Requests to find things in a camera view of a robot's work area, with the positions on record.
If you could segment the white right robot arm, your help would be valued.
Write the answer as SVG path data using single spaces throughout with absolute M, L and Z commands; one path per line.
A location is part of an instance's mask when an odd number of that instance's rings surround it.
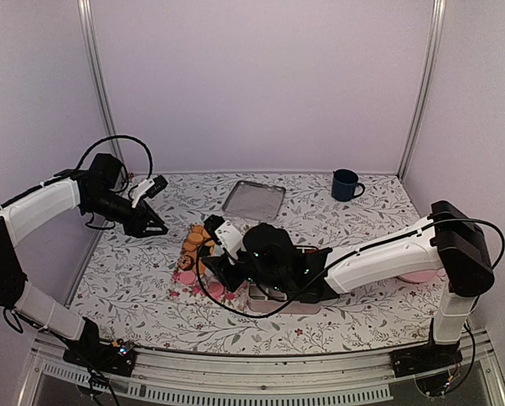
M 261 222 L 241 233 L 231 222 L 211 215 L 204 228 L 216 254 L 201 262 L 231 292 L 252 282 L 284 294 L 273 315 L 294 302 L 315 305 L 370 283 L 443 270 L 447 283 L 441 304 L 429 342 L 418 356 L 425 368 L 435 369 L 458 344 L 475 300 L 495 282 L 496 265 L 482 230 L 486 224 L 441 200 L 432 204 L 427 217 L 384 238 L 307 253 L 282 228 Z

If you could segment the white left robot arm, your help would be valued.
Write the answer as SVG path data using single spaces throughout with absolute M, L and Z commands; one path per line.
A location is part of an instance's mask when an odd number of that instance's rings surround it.
M 27 249 L 44 236 L 49 222 L 71 211 L 98 215 L 136 239 L 166 234 L 167 226 L 147 201 L 167 187 L 167 180 L 148 175 L 124 197 L 117 190 L 123 167 L 115 156 L 98 153 L 87 169 L 65 169 L 0 204 L 0 305 L 62 339 L 90 367 L 107 360 L 97 324 L 36 285 L 46 274 L 41 265 L 70 270 L 70 259 L 57 258 L 67 250 L 54 243 L 31 254 Z

